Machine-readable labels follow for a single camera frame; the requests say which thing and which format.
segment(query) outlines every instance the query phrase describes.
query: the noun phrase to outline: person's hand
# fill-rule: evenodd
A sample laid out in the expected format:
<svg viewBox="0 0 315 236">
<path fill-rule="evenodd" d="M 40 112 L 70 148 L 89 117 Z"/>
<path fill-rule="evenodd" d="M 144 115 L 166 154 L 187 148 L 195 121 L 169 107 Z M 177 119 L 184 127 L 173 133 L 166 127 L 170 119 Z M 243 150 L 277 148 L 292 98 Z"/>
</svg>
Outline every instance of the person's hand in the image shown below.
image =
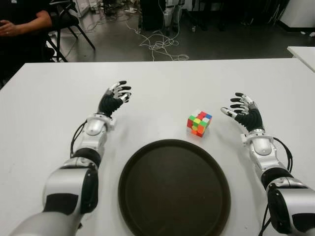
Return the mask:
<svg viewBox="0 0 315 236">
<path fill-rule="evenodd" d="M 106 116 L 110 117 L 112 113 L 117 110 L 123 103 L 128 102 L 131 96 L 129 86 L 125 85 L 126 81 L 119 81 L 113 84 L 102 97 L 99 106 L 98 112 L 104 113 Z"/>
<path fill-rule="evenodd" d="M 1 37 L 14 37 L 20 34 L 19 26 L 10 21 L 0 21 L 0 36 Z"/>
</svg>

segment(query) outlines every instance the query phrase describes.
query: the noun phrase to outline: black cable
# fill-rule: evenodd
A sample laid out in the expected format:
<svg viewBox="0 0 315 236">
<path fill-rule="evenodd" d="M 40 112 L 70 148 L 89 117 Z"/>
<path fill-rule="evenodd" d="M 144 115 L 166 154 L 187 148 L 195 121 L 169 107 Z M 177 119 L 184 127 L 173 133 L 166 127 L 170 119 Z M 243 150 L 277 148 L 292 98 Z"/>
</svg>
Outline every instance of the black cable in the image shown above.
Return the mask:
<svg viewBox="0 0 315 236">
<path fill-rule="evenodd" d="M 75 131 L 73 137 L 72 137 L 72 141 L 71 141 L 71 145 L 70 145 L 70 158 L 72 157 L 73 155 L 73 145 L 74 145 L 74 142 L 76 141 L 76 139 L 79 137 L 79 135 L 81 134 L 83 128 L 84 128 L 84 125 L 86 124 L 87 121 L 83 122 L 78 128 L 77 130 Z"/>
<path fill-rule="evenodd" d="M 271 219 L 269 218 L 269 220 L 267 221 L 267 223 L 261 227 L 261 230 L 260 230 L 258 236 L 262 236 L 262 234 L 264 233 L 265 229 L 268 227 L 268 225 L 270 224 L 270 222 L 271 222 Z"/>
<path fill-rule="evenodd" d="M 277 138 L 274 137 L 274 140 L 276 140 L 276 141 L 278 141 L 279 143 L 281 143 L 282 146 L 284 147 L 285 152 L 286 152 L 286 156 L 287 156 L 287 170 L 291 173 L 292 167 L 293 167 L 293 157 L 292 157 L 291 151 L 290 151 L 290 150 L 288 149 L 288 147 L 287 147 L 282 141 L 280 141 L 279 139 L 277 139 Z M 266 217 L 267 217 L 267 212 L 268 212 L 268 205 L 266 206 L 266 210 L 265 210 L 265 213 L 264 213 L 264 218 L 263 218 L 263 220 L 262 220 L 261 230 L 260 230 L 258 236 L 262 236 L 262 235 L 263 235 L 265 229 L 268 227 L 268 225 L 269 225 L 270 222 L 271 222 L 271 218 L 269 218 L 269 220 L 268 220 L 267 223 L 265 224 L 265 220 L 266 220 Z"/>
<path fill-rule="evenodd" d="M 281 142 L 279 139 L 274 138 L 274 140 L 278 141 L 279 143 L 282 144 L 282 146 L 284 147 L 285 151 L 286 151 L 286 155 L 288 158 L 288 163 L 287 163 L 287 170 L 291 173 L 292 171 L 292 167 L 293 167 L 293 157 L 292 157 L 292 153 L 290 152 L 290 150 L 287 148 L 287 146 Z"/>
</svg>

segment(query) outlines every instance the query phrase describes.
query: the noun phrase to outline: concrete floor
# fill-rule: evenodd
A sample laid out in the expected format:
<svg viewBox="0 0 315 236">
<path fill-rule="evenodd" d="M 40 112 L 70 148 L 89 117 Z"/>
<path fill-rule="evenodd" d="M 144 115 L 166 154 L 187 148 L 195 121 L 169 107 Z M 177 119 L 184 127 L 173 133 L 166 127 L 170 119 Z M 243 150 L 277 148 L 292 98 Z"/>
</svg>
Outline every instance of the concrete floor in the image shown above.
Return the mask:
<svg viewBox="0 0 315 236">
<path fill-rule="evenodd" d="M 67 55 L 69 62 L 81 61 L 151 61 L 152 53 L 147 47 L 139 47 L 143 37 L 128 29 L 137 28 L 138 15 L 127 16 L 118 13 L 116 20 L 102 20 L 87 33 L 94 43 L 94 51 L 82 35 L 76 40 L 67 29 L 62 33 L 62 53 Z M 101 16 L 87 13 L 81 19 L 84 30 L 92 29 Z M 183 18 L 180 33 L 176 40 L 178 46 L 167 48 L 172 55 L 187 54 L 189 60 L 206 59 L 257 59 L 257 58 L 289 58 L 288 46 L 315 46 L 315 38 L 302 35 L 299 32 L 286 32 L 275 26 L 244 26 L 240 23 L 230 23 L 225 31 L 219 31 L 217 22 L 213 20 L 207 31 L 197 28 L 190 31 L 190 22 Z M 152 32 L 142 32 L 149 36 Z M 170 60 L 166 55 L 154 53 L 155 60 Z"/>
</svg>

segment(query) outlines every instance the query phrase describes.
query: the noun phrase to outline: person's arm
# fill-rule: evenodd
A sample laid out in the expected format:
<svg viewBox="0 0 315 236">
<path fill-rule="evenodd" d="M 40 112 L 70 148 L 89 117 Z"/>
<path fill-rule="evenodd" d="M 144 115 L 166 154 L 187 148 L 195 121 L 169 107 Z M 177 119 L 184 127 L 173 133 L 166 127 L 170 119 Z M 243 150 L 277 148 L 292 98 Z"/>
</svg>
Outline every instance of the person's arm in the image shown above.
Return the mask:
<svg viewBox="0 0 315 236">
<path fill-rule="evenodd" d="M 42 10 L 37 12 L 36 17 L 35 20 L 21 25 L 15 25 L 10 21 L 1 20 L 0 36 L 17 36 L 51 27 L 52 22 L 47 11 Z"/>
</svg>

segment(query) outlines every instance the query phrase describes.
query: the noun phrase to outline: robot forearm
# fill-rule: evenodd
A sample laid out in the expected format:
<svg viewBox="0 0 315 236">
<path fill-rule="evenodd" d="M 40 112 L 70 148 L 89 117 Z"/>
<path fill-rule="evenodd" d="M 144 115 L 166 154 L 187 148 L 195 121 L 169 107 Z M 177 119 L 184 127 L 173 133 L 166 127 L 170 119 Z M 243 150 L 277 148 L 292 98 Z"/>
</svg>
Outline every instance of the robot forearm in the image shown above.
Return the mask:
<svg viewBox="0 0 315 236">
<path fill-rule="evenodd" d="M 121 87 L 125 83 L 120 81 L 106 91 L 98 113 L 89 116 L 84 124 L 77 150 L 49 176 L 43 192 L 43 212 L 22 222 L 11 236 L 74 236 L 83 215 L 96 208 L 97 171 L 104 154 L 106 133 L 115 125 L 110 116 L 131 96 L 124 91 L 130 87 Z"/>
<path fill-rule="evenodd" d="M 266 189 L 268 207 L 273 227 L 282 234 L 315 235 L 315 191 L 295 179 L 277 158 L 274 138 L 266 134 L 262 119 L 255 103 L 246 95 L 236 93 L 230 110 L 221 108 L 226 115 L 234 118 L 249 132 L 241 139 L 249 148 L 255 171 Z"/>
</svg>

